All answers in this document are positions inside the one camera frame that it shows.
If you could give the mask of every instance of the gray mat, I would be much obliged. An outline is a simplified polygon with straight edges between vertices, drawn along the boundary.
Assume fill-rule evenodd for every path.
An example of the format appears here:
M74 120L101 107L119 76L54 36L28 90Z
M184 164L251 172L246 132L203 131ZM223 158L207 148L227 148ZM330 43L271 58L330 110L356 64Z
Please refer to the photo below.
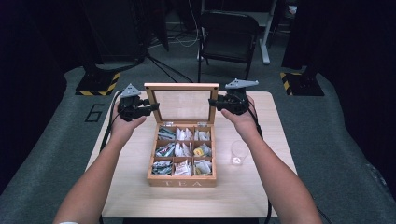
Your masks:
M318 75L324 97L285 93L280 72L299 72L280 67L286 43L286 35L276 36L269 49L270 65L262 63L259 49L255 51L250 79L259 80L260 85L248 91L273 94L300 178L332 223L396 223L396 203L347 133L332 84ZM175 43L169 52L162 47L149 52L196 81L196 50L196 45L186 48ZM203 82L218 82L224 90L226 83L243 77L244 65L211 62L209 67L203 64ZM120 65L124 64L108 63L105 67ZM186 81L170 74L178 82ZM75 88L83 75L82 68L64 75L67 90L62 102L0 197L0 223L50 223L63 197L84 172L114 92L109 96L76 96ZM145 60L121 73L116 91L129 83L143 90L145 82L173 81ZM102 115L97 122L86 122L92 107ZM122 218L105 217L105 223L122 223ZM278 223L278 219L272 218L272 223Z

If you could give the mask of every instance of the wooden tea box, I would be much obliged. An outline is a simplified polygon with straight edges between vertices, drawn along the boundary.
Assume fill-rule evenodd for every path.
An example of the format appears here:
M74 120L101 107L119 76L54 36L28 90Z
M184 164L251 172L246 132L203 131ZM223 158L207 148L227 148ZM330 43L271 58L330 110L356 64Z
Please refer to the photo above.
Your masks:
M219 84L146 83L157 126L148 168L152 187L216 186L215 113Z

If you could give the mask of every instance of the small glass cup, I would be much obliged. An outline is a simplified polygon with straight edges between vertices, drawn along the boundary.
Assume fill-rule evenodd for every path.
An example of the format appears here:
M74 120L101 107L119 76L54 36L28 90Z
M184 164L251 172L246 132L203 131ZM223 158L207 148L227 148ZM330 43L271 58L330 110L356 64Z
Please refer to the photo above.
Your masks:
M242 140L234 141L231 145L231 164L242 165L248 156L249 149L247 144Z

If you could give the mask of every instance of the light wood tabletop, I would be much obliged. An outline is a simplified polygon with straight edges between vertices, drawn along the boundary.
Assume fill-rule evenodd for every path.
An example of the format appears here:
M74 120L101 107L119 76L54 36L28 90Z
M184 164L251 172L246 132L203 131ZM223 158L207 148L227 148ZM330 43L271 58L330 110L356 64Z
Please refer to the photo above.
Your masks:
M140 97L147 99L145 91ZM274 99L269 92L248 91L256 104L264 140L295 173L296 169ZM89 164L97 157L106 121L98 136ZM241 139L219 111L215 116L217 186L215 188L151 187L147 181L149 159L156 128L154 116L134 130L120 154L104 217L266 217L267 196L251 155L242 166L230 164L230 147Z

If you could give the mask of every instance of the black chair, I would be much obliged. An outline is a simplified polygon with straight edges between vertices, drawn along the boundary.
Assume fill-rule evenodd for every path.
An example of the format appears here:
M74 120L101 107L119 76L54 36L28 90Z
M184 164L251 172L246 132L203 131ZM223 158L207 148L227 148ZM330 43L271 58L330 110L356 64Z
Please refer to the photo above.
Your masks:
M198 82L201 82L203 58L207 65L209 65L208 59L246 63L245 79L248 79L259 29L256 20L248 15L216 10L205 11L199 20Z

